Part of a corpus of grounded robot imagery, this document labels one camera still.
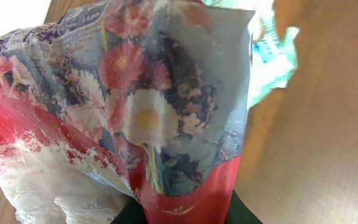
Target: crumpled plastic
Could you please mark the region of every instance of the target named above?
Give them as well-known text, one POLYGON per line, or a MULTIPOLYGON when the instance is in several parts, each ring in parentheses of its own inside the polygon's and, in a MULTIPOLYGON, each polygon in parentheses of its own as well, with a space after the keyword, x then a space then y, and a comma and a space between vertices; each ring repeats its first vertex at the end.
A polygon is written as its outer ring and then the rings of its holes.
POLYGON ((250 23, 252 43, 252 68, 247 107, 259 103, 274 88, 285 88, 298 67, 294 39, 299 28, 289 27, 280 40, 275 28, 273 0, 204 0, 209 6, 228 9, 256 10, 250 23))
POLYGON ((102 1, 0 37, 0 186, 22 223, 223 223, 254 12, 102 1))

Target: leaf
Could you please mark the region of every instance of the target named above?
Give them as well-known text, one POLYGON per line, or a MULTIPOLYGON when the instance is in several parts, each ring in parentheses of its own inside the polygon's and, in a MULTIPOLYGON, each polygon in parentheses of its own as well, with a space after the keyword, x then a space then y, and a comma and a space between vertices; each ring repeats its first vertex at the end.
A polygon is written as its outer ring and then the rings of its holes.
POLYGON ((176 165, 177 162, 178 162, 178 159, 176 157, 172 157, 167 162, 165 162, 165 165, 172 167, 172 166, 176 165))
POLYGON ((187 183, 190 182, 191 180, 185 176, 183 173, 181 173, 181 175, 179 175, 176 179, 175 179, 175 184, 183 184, 183 183, 187 183))

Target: white daisy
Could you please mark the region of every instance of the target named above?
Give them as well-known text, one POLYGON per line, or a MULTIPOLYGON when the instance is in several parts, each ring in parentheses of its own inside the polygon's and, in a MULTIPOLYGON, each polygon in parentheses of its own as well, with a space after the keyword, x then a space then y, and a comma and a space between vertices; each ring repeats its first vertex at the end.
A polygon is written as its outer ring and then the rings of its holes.
POLYGON ((91 103, 74 105, 67 109, 64 120, 94 141, 102 136, 101 122, 91 103))
POLYGON ((178 135, 178 115, 172 105, 156 90, 137 90, 128 96, 124 117, 124 134, 137 146, 143 143, 166 146, 178 135))
POLYGON ((35 85, 35 81, 32 78, 31 73, 29 72, 27 67, 19 61, 16 55, 13 55, 9 60, 13 64, 12 76, 15 84, 20 83, 23 85, 35 85))
POLYGON ((81 91, 97 107, 104 107, 104 98, 99 82, 94 78, 93 73, 85 70, 79 71, 80 80, 78 82, 81 91))

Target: wooden surface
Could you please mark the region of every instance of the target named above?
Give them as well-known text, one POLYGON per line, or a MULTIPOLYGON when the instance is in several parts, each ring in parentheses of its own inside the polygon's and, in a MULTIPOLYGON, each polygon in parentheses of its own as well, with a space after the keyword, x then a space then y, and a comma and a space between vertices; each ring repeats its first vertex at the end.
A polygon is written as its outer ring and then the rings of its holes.
POLYGON ((101 0, 51 0, 45 23, 57 22, 69 9, 98 1, 101 0))
POLYGON ((358 223, 358 1, 294 5, 299 68, 236 191, 264 223, 358 223))

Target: dark green fabric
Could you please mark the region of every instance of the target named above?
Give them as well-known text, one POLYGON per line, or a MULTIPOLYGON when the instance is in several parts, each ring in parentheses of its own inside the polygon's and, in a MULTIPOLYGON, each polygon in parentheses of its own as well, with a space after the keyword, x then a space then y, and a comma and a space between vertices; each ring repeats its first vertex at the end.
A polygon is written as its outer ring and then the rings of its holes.
POLYGON ((111 224, 147 224, 143 208, 131 198, 111 224))
POLYGON ((242 203, 239 196, 233 191, 227 212, 226 224, 261 224, 262 222, 242 203))

